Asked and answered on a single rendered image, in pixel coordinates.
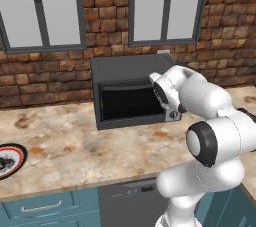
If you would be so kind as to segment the dark grey toaster oven door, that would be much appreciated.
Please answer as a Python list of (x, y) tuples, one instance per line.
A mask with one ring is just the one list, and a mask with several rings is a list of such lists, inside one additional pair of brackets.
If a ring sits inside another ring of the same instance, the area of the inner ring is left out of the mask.
[(164, 121), (165, 121), (165, 117), (160, 114), (141, 116), (136, 118), (114, 119), (114, 120), (107, 120), (107, 121), (98, 121), (97, 129), (106, 130), (106, 129), (114, 129), (114, 128), (123, 128), (123, 127), (130, 127), (130, 126), (162, 123)]

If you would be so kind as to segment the dark grey toaster oven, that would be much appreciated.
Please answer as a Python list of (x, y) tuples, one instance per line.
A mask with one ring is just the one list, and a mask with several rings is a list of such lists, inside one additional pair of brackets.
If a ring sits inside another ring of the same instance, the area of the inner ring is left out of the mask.
[(176, 61), (168, 54), (98, 57), (90, 60), (96, 123), (114, 119), (163, 115), (170, 119), (154, 94), (151, 73), (163, 74)]

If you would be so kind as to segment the white plate with black rim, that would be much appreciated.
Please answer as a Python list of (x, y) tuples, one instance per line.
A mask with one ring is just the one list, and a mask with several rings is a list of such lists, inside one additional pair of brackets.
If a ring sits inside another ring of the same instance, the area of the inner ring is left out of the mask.
[(14, 165), (5, 172), (0, 172), (0, 180), (4, 180), (18, 172), (25, 164), (28, 156), (27, 149), (17, 143), (0, 144), (0, 157), (13, 159)]

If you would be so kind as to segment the teal cupboard door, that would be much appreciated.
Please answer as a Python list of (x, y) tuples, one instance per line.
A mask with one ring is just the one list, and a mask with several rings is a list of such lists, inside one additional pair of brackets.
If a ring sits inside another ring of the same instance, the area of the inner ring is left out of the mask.
[(196, 207), (196, 218), (203, 227), (256, 227), (256, 200), (243, 184), (208, 193)]
[(72, 216), (55, 218), (47, 221), (37, 221), (18, 225), (0, 225), (0, 227), (101, 227), (98, 211), (81, 213)]

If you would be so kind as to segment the grey framed window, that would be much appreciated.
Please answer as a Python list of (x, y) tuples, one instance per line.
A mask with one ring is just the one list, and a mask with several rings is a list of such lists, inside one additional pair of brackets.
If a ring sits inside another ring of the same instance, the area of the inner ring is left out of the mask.
[(129, 0), (130, 47), (197, 43), (205, 0)]
[(7, 54), (83, 50), (82, 0), (0, 0), (0, 44)]

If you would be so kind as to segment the grey dishwasher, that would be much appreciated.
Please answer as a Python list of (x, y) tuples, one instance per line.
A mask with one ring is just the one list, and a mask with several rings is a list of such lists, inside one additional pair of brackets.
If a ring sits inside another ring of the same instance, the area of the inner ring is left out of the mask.
[(98, 188), (102, 227), (155, 227), (168, 206), (156, 188), (156, 178)]

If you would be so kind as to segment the teal drawer front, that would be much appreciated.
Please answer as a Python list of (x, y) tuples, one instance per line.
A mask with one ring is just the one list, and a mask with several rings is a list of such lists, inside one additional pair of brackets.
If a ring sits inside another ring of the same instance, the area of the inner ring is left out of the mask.
[[(58, 208), (45, 210), (34, 213), (22, 213), (21, 207), (26, 209), (42, 207), (57, 204), (62, 200), (62, 205)], [(64, 211), (70, 211), (79, 207), (78, 193), (76, 191), (68, 191), (39, 197), (20, 199), (16, 201), (8, 201), (2, 203), (5, 212), (10, 220), (25, 218), (42, 218), (50, 215), (57, 215)]]

